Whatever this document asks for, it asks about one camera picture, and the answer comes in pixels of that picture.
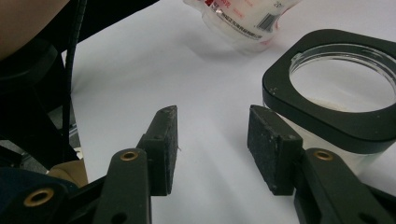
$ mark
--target plastic bottle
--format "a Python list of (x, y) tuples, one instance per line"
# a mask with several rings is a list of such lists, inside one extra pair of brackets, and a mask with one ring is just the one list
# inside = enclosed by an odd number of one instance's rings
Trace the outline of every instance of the plastic bottle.
[(277, 20), (302, 0), (183, 0), (205, 24), (237, 50), (260, 52), (275, 36)]

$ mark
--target wire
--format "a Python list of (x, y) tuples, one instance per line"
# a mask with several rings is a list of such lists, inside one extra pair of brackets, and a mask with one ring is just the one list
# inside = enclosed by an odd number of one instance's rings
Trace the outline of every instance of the wire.
[(69, 149), (69, 126), (70, 126), (70, 94), (72, 89), (72, 75), (73, 75), (73, 63), (76, 53), (76, 47), (78, 43), (79, 31), (81, 29), (81, 24), (84, 19), (85, 8), (87, 6), (87, 0), (78, 0), (76, 7), (75, 17), (72, 23), (72, 30), (69, 36), (69, 43), (67, 48), (66, 60), (65, 60), (65, 72), (66, 72), (66, 82), (64, 91), (64, 104), (63, 104), (63, 139), (64, 139), (64, 149), (63, 149), (63, 159), (65, 159), (65, 152)]

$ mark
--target brass grommet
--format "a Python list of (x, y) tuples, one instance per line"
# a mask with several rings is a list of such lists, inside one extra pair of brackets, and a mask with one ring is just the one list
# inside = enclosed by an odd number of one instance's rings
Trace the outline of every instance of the brass grommet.
[(334, 159), (332, 154), (330, 154), (327, 151), (320, 151), (320, 150), (315, 151), (314, 156), (316, 156), (318, 159), (323, 160), (323, 161), (332, 161), (332, 159)]
[(26, 207), (36, 207), (49, 201), (54, 195), (53, 189), (44, 188), (38, 189), (29, 194), (24, 200), (23, 204)]
[(128, 151), (125, 152), (124, 154), (122, 154), (120, 156), (122, 161), (132, 161), (134, 159), (136, 159), (139, 156), (138, 153), (134, 152), (134, 151)]

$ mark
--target square black ring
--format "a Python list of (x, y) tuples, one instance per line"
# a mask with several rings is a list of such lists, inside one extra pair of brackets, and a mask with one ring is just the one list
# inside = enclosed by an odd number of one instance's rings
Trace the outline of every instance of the square black ring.
[[(264, 103), (343, 150), (359, 154), (384, 151), (396, 140), (396, 104), (361, 113), (335, 111), (308, 101), (291, 84), (290, 68), (296, 55), (338, 44), (368, 47), (396, 59), (396, 43), (339, 30), (318, 30), (302, 37), (265, 72), (262, 78)], [(396, 74), (396, 63), (386, 66)], [(391, 81), (396, 85), (396, 77)]]

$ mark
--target white background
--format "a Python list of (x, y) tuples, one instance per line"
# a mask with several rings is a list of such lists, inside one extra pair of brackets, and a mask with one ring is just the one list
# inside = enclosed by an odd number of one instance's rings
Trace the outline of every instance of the white background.
[[(135, 147), (156, 111), (178, 107), (174, 187), (152, 199), (153, 223), (298, 223), (292, 197), (275, 197), (247, 147), (262, 75), (303, 35), (340, 29), (396, 42), (394, 0), (304, 0), (279, 21), (273, 45), (243, 55), (181, 0), (160, 0), (78, 45), (72, 99), (91, 181)], [(396, 195), (395, 147), (361, 179)]]

